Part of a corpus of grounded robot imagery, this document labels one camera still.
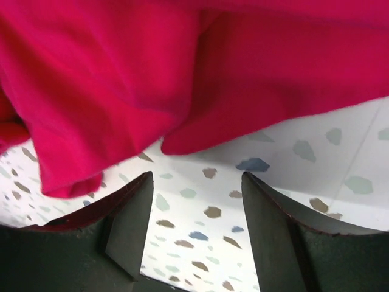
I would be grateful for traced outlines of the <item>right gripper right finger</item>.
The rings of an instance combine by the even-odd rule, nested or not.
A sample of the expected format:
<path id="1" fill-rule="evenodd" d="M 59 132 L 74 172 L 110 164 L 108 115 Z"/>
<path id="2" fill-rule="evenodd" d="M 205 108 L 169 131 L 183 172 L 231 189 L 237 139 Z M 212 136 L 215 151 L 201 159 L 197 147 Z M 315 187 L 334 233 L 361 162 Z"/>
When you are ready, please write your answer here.
<path id="1" fill-rule="evenodd" d="M 387 291 L 388 233 L 345 223 L 249 172 L 244 212 L 261 291 Z"/>

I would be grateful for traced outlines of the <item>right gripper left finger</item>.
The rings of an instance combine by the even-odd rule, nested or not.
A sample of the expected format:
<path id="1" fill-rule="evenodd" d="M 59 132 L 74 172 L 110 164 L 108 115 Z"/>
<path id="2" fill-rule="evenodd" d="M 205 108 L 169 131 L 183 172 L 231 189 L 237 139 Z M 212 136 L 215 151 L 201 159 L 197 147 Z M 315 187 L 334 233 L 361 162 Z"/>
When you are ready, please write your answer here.
<path id="1" fill-rule="evenodd" d="M 44 226 L 1 227 L 1 290 L 172 291 L 140 273 L 153 175 Z"/>

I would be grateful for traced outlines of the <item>pink t shirt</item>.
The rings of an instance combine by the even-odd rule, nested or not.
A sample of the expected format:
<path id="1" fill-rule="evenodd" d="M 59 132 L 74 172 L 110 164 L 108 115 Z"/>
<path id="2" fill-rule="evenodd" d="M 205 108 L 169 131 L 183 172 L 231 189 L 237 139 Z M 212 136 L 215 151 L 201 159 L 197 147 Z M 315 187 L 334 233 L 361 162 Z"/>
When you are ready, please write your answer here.
<path id="1" fill-rule="evenodd" d="M 387 1 L 2 1 L 1 151 L 43 194 L 388 95 Z"/>

